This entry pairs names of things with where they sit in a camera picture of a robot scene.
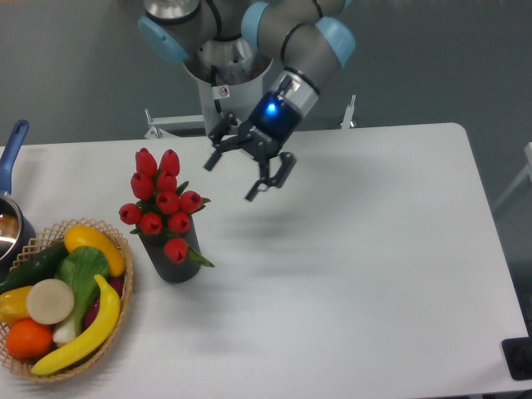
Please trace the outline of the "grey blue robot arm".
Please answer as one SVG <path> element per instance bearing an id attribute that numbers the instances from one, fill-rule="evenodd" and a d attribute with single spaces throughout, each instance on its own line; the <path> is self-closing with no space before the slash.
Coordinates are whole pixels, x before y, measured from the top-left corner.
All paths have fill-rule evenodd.
<path id="1" fill-rule="evenodd" d="M 345 1 L 146 1 L 138 29 L 166 62 L 196 80 L 213 154 L 247 153 L 259 178 L 247 194 L 283 185 L 295 156 L 283 146 L 343 69 L 356 40 L 338 20 Z"/>

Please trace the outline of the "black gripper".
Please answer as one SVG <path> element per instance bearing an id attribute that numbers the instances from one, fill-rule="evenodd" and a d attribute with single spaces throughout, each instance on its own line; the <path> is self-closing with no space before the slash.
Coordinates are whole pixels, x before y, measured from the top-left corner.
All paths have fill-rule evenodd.
<path id="1" fill-rule="evenodd" d="M 262 185 L 266 190 L 282 188 L 297 159 L 291 152 L 279 152 L 301 120 L 299 112 L 284 99 L 279 99 L 273 91 L 267 91 L 239 127 L 238 118 L 230 112 L 207 135 L 214 152 L 204 168 L 211 171 L 225 152 L 243 150 L 259 164 L 259 178 L 246 194 L 247 201 L 253 201 L 262 192 Z M 237 133 L 233 132 L 234 128 L 238 128 Z M 271 175 L 269 160 L 277 155 L 281 165 L 276 174 Z"/>

